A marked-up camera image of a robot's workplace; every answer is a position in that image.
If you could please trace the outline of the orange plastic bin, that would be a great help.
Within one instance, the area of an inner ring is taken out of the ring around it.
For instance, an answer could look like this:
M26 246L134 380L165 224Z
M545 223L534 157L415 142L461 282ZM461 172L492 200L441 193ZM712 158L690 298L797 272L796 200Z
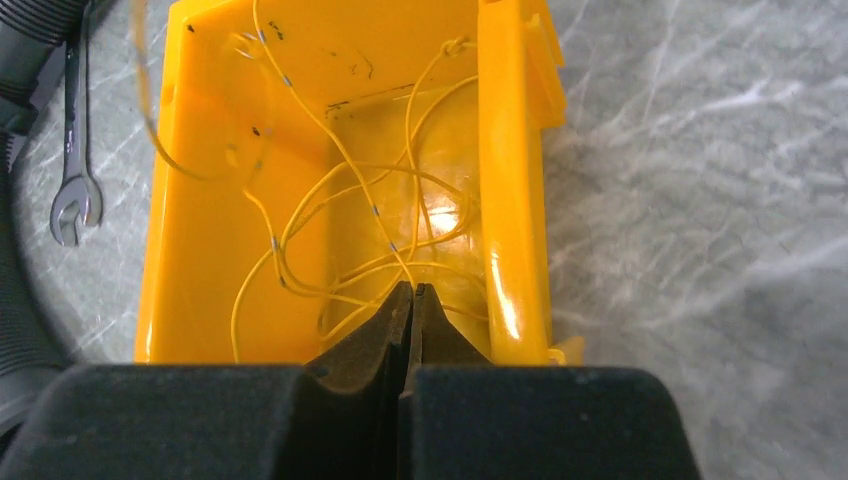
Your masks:
M545 1L179 1L169 11L135 358L304 363L429 284L487 360L554 338Z

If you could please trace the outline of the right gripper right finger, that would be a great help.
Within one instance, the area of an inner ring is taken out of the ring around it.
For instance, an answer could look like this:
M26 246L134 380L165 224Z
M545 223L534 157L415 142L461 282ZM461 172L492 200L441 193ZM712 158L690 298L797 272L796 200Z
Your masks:
M401 479L697 479L677 405L647 371L489 362L415 291L398 400Z

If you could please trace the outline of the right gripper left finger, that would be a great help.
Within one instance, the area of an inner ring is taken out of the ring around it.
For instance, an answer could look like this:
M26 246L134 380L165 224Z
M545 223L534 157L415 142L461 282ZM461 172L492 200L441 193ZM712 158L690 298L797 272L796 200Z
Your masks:
M86 365L53 381L5 479L393 479L414 292L306 365Z

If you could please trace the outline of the silver wrench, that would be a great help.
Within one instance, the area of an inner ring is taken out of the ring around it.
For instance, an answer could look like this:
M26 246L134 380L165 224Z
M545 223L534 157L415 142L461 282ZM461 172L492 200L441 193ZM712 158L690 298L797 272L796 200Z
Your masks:
M79 244L77 225L95 227L102 219L102 192L89 171L88 41L92 3L84 3L78 26L67 42L64 69L64 151L61 185L51 205L49 227L63 247Z

